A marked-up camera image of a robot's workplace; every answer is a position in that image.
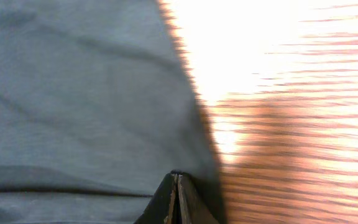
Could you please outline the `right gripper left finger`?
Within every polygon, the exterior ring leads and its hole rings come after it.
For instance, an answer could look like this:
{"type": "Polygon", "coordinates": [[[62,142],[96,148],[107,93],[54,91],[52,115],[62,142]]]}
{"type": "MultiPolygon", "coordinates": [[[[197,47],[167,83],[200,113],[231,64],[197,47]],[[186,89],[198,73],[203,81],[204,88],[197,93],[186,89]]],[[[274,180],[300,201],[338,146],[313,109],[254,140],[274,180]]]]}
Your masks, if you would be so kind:
{"type": "Polygon", "coordinates": [[[177,222],[177,175],[167,174],[135,224],[175,224],[177,222]]]}

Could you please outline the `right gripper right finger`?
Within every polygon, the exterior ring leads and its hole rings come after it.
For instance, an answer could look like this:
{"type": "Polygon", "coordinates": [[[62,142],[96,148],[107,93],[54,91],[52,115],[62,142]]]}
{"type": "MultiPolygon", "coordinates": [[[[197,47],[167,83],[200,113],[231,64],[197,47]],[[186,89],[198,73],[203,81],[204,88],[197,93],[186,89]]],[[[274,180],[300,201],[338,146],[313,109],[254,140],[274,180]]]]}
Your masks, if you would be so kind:
{"type": "Polygon", "coordinates": [[[177,188],[182,224],[218,224],[187,175],[178,176],[177,188]]]}

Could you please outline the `black shorts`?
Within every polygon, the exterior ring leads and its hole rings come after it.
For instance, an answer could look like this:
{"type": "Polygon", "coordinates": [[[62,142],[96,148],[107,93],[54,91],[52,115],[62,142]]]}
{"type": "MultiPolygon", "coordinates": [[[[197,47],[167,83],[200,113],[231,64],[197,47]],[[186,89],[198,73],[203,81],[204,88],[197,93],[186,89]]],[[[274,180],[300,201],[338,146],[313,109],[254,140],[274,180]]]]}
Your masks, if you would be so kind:
{"type": "Polygon", "coordinates": [[[158,2],[0,1],[0,223],[135,223],[169,173],[226,223],[158,2]]]}

